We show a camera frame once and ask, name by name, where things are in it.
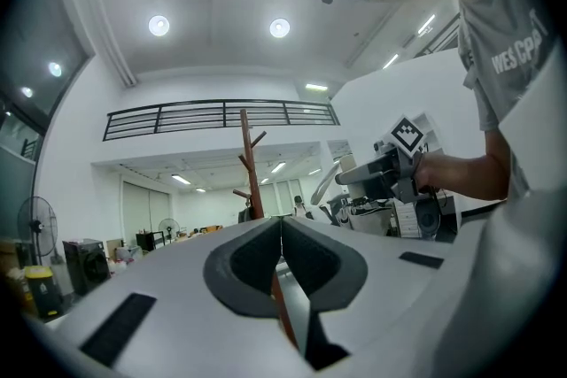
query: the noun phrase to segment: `electric fan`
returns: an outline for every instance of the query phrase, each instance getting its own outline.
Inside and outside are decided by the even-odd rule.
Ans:
[[[169,242],[171,243],[172,241],[172,232],[175,235],[175,238],[179,235],[179,224],[177,223],[176,220],[173,219],[163,219],[160,223],[159,223],[159,227],[158,230],[160,232],[164,232],[164,234],[166,235],[166,238],[169,240]]]
[[[19,208],[18,231],[21,241],[31,244],[34,262],[41,266],[42,257],[53,252],[57,240],[57,218],[53,208],[41,197],[30,197]]]

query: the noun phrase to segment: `yellow and black bin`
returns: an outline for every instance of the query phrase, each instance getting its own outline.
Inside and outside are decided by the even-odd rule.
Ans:
[[[26,266],[27,285],[35,302],[37,314],[42,319],[61,314],[61,298],[48,266]]]

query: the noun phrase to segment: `wooden coat rack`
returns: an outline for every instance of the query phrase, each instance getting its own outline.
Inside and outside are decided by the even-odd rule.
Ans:
[[[258,145],[258,142],[266,136],[266,131],[262,131],[262,133],[258,137],[256,137],[253,142],[251,142],[250,126],[248,125],[248,114],[246,112],[246,109],[242,109],[240,111],[240,121],[242,124],[242,137],[245,143],[245,154],[238,156],[238,158],[248,171],[251,194],[245,194],[244,192],[237,189],[234,189],[232,192],[237,196],[241,196],[250,200],[252,204],[252,219],[263,219],[264,208],[262,207],[260,186],[258,185],[258,177],[256,175],[256,165],[254,164],[254,154],[252,149],[256,145]],[[276,298],[277,310],[280,315],[280,321],[283,324],[283,330],[290,339],[290,342],[293,343],[296,348],[298,348],[298,343],[295,339],[295,335],[293,334],[290,316],[288,315],[287,308],[285,307],[284,294],[282,293],[282,288],[280,287],[280,281],[278,281],[277,279],[276,271],[274,271],[274,275],[272,276],[272,294]]]

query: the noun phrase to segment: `ceiling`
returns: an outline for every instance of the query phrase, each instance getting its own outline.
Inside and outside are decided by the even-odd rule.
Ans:
[[[226,73],[226,66],[255,66],[300,81],[339,84],[384,65],[431,10],[446,8],[441,1],[102,0],[115,41],[139,80],[171,68],[190,73],[219,66]],[[171,24],[159,38],[147,27],[156,14]],[[283,39],[268,31],[276,18],[291,24]]]
[[[340,152],[340,145],[335,149]],[[210,150],[176,155],[174,158],[134,159],[116,167],[183,192],[195,191],[197,188],[236,189],[248,186],[248,173],[238,159],[241,153],[241,149]],[[276,182],[308,176],[310,172],[320,168],[319,143],[259,145],[254,148],[254,162],[259,182],[265,178],[269,178],[269,182]],[[281,162],[286,165],[276,174],[272,174],[271,171]],[[181,175],[191,185],[187,186],[174,180],[172,174]]]

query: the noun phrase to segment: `gray t-shirt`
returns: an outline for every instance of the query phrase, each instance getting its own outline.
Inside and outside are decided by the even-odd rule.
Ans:
[[[473,89],[480,129],[510,112],[548,58],[556,32],[540,0],[460,0],[459,54]],[[512,155],[509,199],[529,188]]]

